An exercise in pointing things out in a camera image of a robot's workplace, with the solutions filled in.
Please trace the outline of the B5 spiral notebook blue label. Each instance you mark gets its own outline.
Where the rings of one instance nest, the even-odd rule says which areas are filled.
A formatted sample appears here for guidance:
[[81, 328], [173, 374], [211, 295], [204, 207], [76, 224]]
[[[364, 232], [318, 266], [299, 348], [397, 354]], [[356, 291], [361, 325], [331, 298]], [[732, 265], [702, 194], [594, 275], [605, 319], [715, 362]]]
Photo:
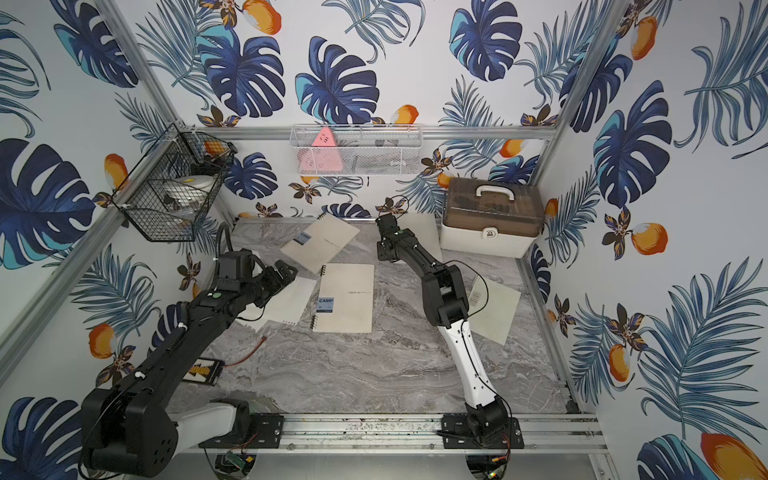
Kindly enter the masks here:
[[371, 264], [323, 265], [311, 329], [321, 333], [370, 333], [374, 272]]

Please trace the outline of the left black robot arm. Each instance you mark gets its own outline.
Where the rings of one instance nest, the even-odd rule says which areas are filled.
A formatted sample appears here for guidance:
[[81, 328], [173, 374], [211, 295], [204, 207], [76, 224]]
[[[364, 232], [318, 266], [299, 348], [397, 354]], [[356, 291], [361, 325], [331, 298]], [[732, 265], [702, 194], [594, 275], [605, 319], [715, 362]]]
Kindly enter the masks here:
[[210, 289], [182, 306], [177, 326], [133, 373], [83, 401], [78, 469], [154, 477], [179, 448], [166, 407], [206, 348], [250, 305], [263, 309], [297, 276], [283, 260], [265, 265], [248, 250], [219, 257]]

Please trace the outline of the large cream spiral notebook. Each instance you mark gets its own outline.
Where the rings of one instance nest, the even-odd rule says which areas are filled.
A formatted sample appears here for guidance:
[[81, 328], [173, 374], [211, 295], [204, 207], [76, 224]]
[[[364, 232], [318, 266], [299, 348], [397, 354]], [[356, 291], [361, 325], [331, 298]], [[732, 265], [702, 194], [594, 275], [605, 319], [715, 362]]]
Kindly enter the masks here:
[[318, 274], [359, 233], [359, 229], [328, 214], [321, 215], [281, 248], [281, 253]]

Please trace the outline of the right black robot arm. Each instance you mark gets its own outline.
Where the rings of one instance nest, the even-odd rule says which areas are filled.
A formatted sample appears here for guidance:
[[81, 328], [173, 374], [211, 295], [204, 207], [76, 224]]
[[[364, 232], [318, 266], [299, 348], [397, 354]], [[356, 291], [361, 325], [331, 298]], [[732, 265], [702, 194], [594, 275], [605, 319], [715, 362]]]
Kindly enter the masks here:
[[511, 444], [515, 428], [503, 397], [492, 386], [472, 339], [469, 302], [460, 269], [437, 260], [416, 235], [385, 214], [376, 219], [381, 261], [404, 262], [421, 282], [423, 310], [448, 345], [462, 384], [467, 423], [475, 442], [482, 446], [504, 439]]

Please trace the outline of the clear-spiral notebook barcode cover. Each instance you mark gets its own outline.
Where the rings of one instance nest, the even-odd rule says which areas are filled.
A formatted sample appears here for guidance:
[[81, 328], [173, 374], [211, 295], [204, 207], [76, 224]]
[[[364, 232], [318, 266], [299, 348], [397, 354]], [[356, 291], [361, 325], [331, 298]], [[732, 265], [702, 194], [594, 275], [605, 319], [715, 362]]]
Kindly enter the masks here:
[[476, 277], [469, 295], [471, 332], [505, 345], [520, 300], [519, 291]]

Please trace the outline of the torn cream page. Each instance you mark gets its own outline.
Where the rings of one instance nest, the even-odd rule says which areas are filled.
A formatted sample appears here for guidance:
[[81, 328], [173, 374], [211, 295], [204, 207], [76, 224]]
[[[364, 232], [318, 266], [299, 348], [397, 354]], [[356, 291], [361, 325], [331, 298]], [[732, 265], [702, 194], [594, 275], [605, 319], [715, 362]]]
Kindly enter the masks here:
[[[254, 277], [261, 271], [259, 265], [254, 269]], [[256, 326], [263, 320], [265, 306], [255, 306], [255, 291], [251, 284], [246, 285], [240, 293], [237, 293], [237, 299], [233, 301], [230, 310], [233, 314], [237, 313], [236, 320], [243, 325]]]
[[286, 325], [297, 325], [316, 286], [312, 279], [297, 277], [265, 306], [263, 319]]

